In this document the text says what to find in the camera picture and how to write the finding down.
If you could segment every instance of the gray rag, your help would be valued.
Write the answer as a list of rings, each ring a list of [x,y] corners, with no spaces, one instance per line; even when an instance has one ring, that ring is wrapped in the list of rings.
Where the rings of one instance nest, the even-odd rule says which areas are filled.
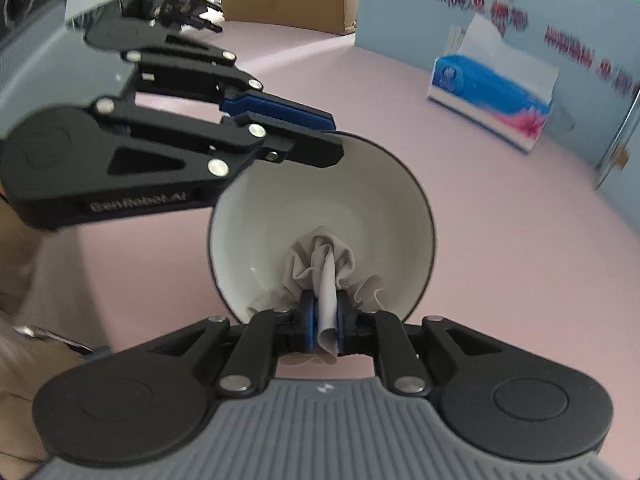
[[[356,260],[353,251],[340,238],[320,226],[296,240],[287,251],[282,286],[266,292],[249,307],[251,313],[279,306],[297,308],[303,290],[313,290],[318,298],[317,357],[335,363],[338,355],[336,334],[337,291],[347,290],[351,302],[363,310],[383,309],[378,293],[384,281],[374,274],[351,282]],[[288,356],[286,364],[309,360],[310,356]]]

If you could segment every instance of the white bowl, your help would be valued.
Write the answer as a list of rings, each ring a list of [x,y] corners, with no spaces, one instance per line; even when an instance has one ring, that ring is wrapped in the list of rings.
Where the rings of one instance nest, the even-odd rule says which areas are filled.
[[[378,274],[380,303],[405,320],[427,286],[435,254],[429,203],[393,155],[347,134],[344,157],[330,168],[257,160],[220,196],[209,250],[218,290],[233,315],[282,284],[292,243],[324,226],[351,247],[352,280]]]

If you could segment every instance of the pink tabletop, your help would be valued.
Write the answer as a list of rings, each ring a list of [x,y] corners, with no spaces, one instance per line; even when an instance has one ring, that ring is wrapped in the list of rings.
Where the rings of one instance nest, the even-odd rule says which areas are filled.
[[[594,176],[548,139],[525,156],[425,99],[429,73],[334,38],[225,23],[195,32],[238,54],[266,91],[331,111],[338,129],[374,140],[418,178],[434,211],[433,277],[410,321],[441,314],[578,368],[611,394],[601,457],[640,476],[640,241],[593,190]],[[213,105],[139,96],[208,120]],[[90,285],[107,334],[124,349],[226,314],[207,259],[210,210],[81,228]],[[295,377],[372,375],[370,359],[280,369]]]

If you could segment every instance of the bowl rim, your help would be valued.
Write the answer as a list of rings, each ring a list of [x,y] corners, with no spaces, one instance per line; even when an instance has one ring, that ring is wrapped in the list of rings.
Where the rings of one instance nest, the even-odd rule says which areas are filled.
[[[322,133],[322,134],[332,134],[332,135],[338,135],[338,136],[343,136],[343,137],[352,137],[353,139],[363,140],[365,142],[368,142],[369,144],[372,144],[373,146],[375,146],[378,149],[380,149],[383,152],[385,152],[387,155],[393,157],[393,159],[398,164],[400,164],[404,168],[404,170],[409,174],[411,179],[414,181],[414,184],[420,190],[420,194],[422,195],[422,199],[424,200],[424,203],[427,206],[427,211],[429,213],[429,216],[431,217],[431,239],[433,240],[433,251],[431,252],[431,261],[429,262],[429,273],[427,274],[426,280],[424,280],[424,286],[422,287],[422,290],[420,291],[420,294],[418,295],[418,298],[415,300],[414,306],[411,307],[411,310],[409,311],[409,313],[404,317],[404,319],[401,320],[404,323],[404,322],[406,322],[407,319],[409,319],[412,316],[412,314],[415,312],[415,309],[418,307],[418,304],[422,301],[422,298],[424,297],[424,293],[426,292],[427,287],[431,283],[431,278],[433,276],[433,269],[435,267],[438,240],[437,240],[437,236],[436,236],[436,222],[435,222],[435,218],[433,216],[433,209],[431,209],[431,203],[429,202],[429,199],[427,198],[427,195],[425,194],[424,189],[422,188],[420,182],[418,182],[418,179],[415,177],[414,172],[411,171],[409,169],[409,167],[402,160],[400,160],[397,156],[395,156],[393,153],[391,153],[384,146],[381,146],[380,144],[378,144],[377,142],[374,142],[373,140],[366,139],[366,138],[358,136],[356,134],[350,134],[348,132],[343,132],[343,131],[340,131],[340,130],[319,130],[319,132]],[[216,209],[217,208],[218,208],[218,200],[216,200],[216,203],[211,208],[211,213],[209,215],[209,222],[207,223],[207,261],[209,262],[209,272],[210,272],[211,277],[213,278],[213,284],[215,285],[216,290],[217,290],[218,294],[220,295],[220,298],[222,299],[222,301],[225,304],[225,308],[229,311],[229,313],[231,314],[233,320],[235,320],[236,323],[243,324],[240,321],[240,319],[238,318],[238,316],[236,316],[236,313],[233,311],[233,309],[229,306],[229,302],[226,300],[225,294],[222,291],[222,289],[220,288],[220,284],[218,283],[218,277],[216,275],[216,269],[215,269],[215,267],[213,265],[213,257],[211,255],[211,232],[213,231],[213,229],[212,229],[213,228],[213,217],[216,214]]]

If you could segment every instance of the cloth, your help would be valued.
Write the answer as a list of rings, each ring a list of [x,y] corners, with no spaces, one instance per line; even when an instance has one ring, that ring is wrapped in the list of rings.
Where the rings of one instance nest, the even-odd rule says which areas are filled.
[[[0,338],[2,352],[20,345],[0,355],[0,477],[22,480],[49,458],[31,417],[33,398],[50,378],[84,361],[57,342]]]
[[[318,298],[318,357],[335,363],[338,356],[337,291],[346,290],[352,303],[364,310],[383,309],[379,293],[385,288],[382,278],[373,274],[354,282],[356,259],[351,248],[323,226],[296,240],[285,257],[282,286],[260,296],[250,312],[279,306],[296,308],[303,290],[313,290]],[[294,355],[287,364],[309,360],[310,356]]]

